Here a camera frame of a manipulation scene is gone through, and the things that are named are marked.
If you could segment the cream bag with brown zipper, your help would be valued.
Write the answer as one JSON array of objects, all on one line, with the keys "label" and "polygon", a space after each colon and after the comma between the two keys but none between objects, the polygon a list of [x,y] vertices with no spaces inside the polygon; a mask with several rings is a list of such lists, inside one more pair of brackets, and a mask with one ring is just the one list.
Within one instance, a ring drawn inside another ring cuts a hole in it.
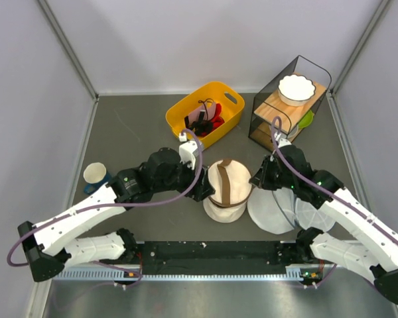
[{"label": "cream bag with brown zipper", "polygon": [[208,170],[208,181],[215,193],[203,201],[206,214],[216,222],[232,223],[246,210],[252,192],[251,173],[242,163],[223,159]]}]

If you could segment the red bra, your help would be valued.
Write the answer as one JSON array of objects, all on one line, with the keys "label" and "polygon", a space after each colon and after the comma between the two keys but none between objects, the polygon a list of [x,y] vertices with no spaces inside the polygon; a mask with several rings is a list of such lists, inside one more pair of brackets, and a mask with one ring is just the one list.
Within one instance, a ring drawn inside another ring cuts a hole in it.
[{"label": "red bra", "polygon": [[222,106],[220,103],[212,102],[211,106],[205,111],[201,111],[196,126],[196,134],[198,136],[206,136],[222,126],[225,121],[220,116]]}]

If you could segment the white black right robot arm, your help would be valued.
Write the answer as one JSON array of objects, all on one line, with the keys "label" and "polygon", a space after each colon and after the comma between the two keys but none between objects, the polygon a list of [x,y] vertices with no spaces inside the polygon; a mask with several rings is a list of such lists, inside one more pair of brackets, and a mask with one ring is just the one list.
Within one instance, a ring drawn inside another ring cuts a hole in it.
[{"label": "white black right robot arm", "polygon": [[359,242],[346,243],[310,227],[297,239],[297,256],[304,262],[317,258],[347,268],[398,305],[398,232],[365,208],[332,173],[312,169],[304,152],[289,140],[280,138],[274,147],[251,184],[267,191],[288,189]]}]

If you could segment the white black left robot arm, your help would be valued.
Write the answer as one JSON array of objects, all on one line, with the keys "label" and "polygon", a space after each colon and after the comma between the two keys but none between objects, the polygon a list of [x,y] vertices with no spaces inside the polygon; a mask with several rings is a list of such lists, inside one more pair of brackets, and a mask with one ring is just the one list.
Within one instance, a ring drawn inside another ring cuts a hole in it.
[{"label": "white black left robot arm", "polygon": [[79,264],[128,264],[139,257],[139,247],[127,229],[100,237],[81,238],[96,225],[134,207],[149,207],[154,194],[177,191],[181,197],[202,201],[214,194],[208,169],[177,151],[162,148],[146,162],[118,172],[85,200],[43,222],[26,221],[18,232],[35,282],[47,281]]}]

